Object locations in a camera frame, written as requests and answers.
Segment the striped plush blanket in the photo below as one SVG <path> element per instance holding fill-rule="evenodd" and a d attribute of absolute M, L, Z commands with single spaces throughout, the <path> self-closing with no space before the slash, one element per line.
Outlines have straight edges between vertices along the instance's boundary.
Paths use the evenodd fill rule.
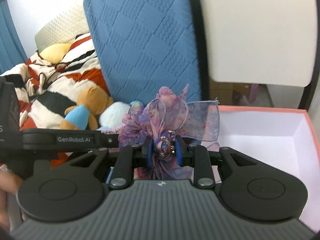
<path fill-rule="evenodd" d="M 65 110 L 88 87 L 107 91 L 90 33 L 77 36 L 62 60 L 53 64 L 40 53 L 2 74 L 15 86 L 20 105 L 20 130 L 58 129 Z"/>

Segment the brown teddy bear blue shirt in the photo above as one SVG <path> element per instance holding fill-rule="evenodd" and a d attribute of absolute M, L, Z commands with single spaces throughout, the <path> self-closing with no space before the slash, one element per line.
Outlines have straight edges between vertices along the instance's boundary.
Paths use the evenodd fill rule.
<path fill-rule="evenodd" d="M 65 110 L 65 118 L 60 123 L 61 129 L 90 130 L 98 129 L 96 116 L 100 115 L 114 100 L 101 87 L 92 86 L 80 92 L 76 105 Z"/>

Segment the yellow plush pillow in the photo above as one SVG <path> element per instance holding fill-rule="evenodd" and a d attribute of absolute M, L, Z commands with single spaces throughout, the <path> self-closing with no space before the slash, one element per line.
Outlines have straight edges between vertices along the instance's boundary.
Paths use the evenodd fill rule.
<path fill-rule="evenodd" d="M 60 63 L 69 51 L 71 45 L 71 43 L 52 44 L 40 52 L 40 57 L 51 64 Z"/>

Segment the pink storage box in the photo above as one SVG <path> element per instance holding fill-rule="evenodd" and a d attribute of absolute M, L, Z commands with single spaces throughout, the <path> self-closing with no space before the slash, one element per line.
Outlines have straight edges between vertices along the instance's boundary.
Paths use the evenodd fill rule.
<path fill-rule="evenodd" d="M 229 146 L 299 178 L 308 200 L 301 220 L 319 231 L 319 142 L 307 111 L 220 106 L 220 146 Z"/>

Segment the beige headboard cushion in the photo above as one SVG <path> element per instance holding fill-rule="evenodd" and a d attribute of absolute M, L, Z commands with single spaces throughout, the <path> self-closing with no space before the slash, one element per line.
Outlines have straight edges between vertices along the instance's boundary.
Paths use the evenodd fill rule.
<path fill-rule="evenodd" d="M 47 47 L 75 40 L 77 35 L 89 33 L 83 5 L 63 12 L 45 24 L 35 35 L 35 44 L 40 53 Z"/>

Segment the blue quilted bedspread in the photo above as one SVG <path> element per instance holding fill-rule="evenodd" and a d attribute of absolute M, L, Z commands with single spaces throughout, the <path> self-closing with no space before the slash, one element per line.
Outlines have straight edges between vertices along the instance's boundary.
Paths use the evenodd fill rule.
<path fill-rule="evenodd" d="M 111 96 L 149 103 L 167 86 L 201 98 L 189 0 L 84 0 L 84 11 Z"/>

